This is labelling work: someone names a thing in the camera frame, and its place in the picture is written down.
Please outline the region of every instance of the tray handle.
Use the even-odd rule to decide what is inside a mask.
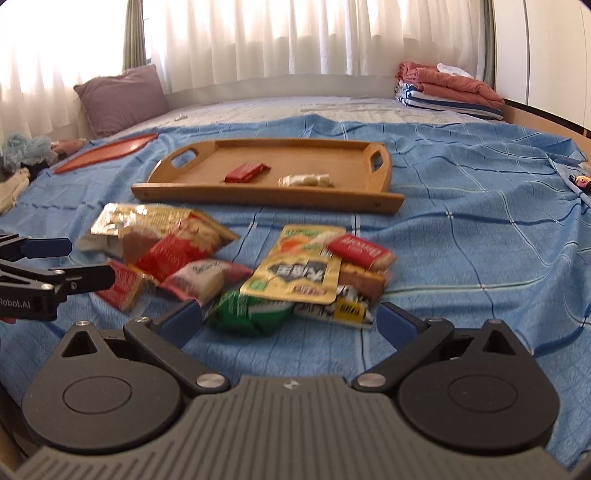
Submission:
[[[216,151],[215,141],[209,142],[198,142],[189,145],[185,145],[174,152],[168,157],[160,160],[150,177],[148,178],[149,183],[171,183],[175,179],[179,178],[182,174],[191,170],[196,164],[201,163],[203,160],[208,158],[212,153]],[[195,158],[185,163],[181,167],[175,167],[173,160],[184,153],[191,151],[195,154]]]
[[[374,160],[380,155],[382,164],[374,170]],[[387,192],[392,182],[392,161],[384,144],[370,143],[363,151],[363,157],[369,170],[365,189],[368,192]]]

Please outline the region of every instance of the orange tray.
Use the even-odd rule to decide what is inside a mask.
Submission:
[[[92,150],[81,153],[76,158],[72,158],[68,163],[60,165],[54,170],[54,173],[66,173],[77,168],[123,158],[130,153],[138,151],[140,148],[144,148],[148,142],[151,142],[157,137],[158,134],[140,135],[93,148]]]
[[[176,168],[186,152],[195,158]],[[243,163],[271,167],[249,183],[224,183]],[[334,188],[280,187],[287,175],[328,174]],[[404,195],[390,193],[392,162],[381,143],[311,138],[211,140],[161,160],[146,183],[131,187],[140,200],[265,205],[345,212],[395,213]]]

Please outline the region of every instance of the red snack package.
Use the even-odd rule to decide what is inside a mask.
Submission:
[[[116,309],[128,312],[144,292],[148,279],[115,260],[109,260],[108,264],[115,270],[115,283],[108,290],[96,292],[96,295]]]
[[[270,170],[264,163],[243,163],[238,168],[232,170],[226,178],[225,183],[248,183],[255,176],[264,170]]]
[[[198,260],[185,265],[164,280],[160,287],[174,293],[180,300],[195,299],[205,305],[224,286],[237,283],[252,275],[252,270],[240,264],[215,258]]]
[[[158,282],[191,262],[213,255],[238,236],[214,220],[191,213],[135,263]]]
[[[397,258],[387,248],[350,233],[339,235],[326,246],[335,255],[370,271],[385,271]]]

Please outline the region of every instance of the clothing pile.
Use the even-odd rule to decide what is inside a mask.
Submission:
[[[0,215],[16,205],[18,196],[45,169],[80,151],[86,140],[58,140],[48,137],[28,138],[21,134],[8,137],[0,146],[0,169],[7,181],[0,183]]]
[[[396,99],[404,105],[451,110],[485,120],[503,120],[503,98],[486,83],[458,67],[404,61],[396,77]]]

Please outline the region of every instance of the striped towel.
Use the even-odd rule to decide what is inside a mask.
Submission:
[[[451,110],[457,113],[465,113],[484,120],[503,120],[503,112],[475,103],[455,102],[446,98],[425,95],[414,85],[400,81],[396,99],[403,105],[423,108],[426,110]]]

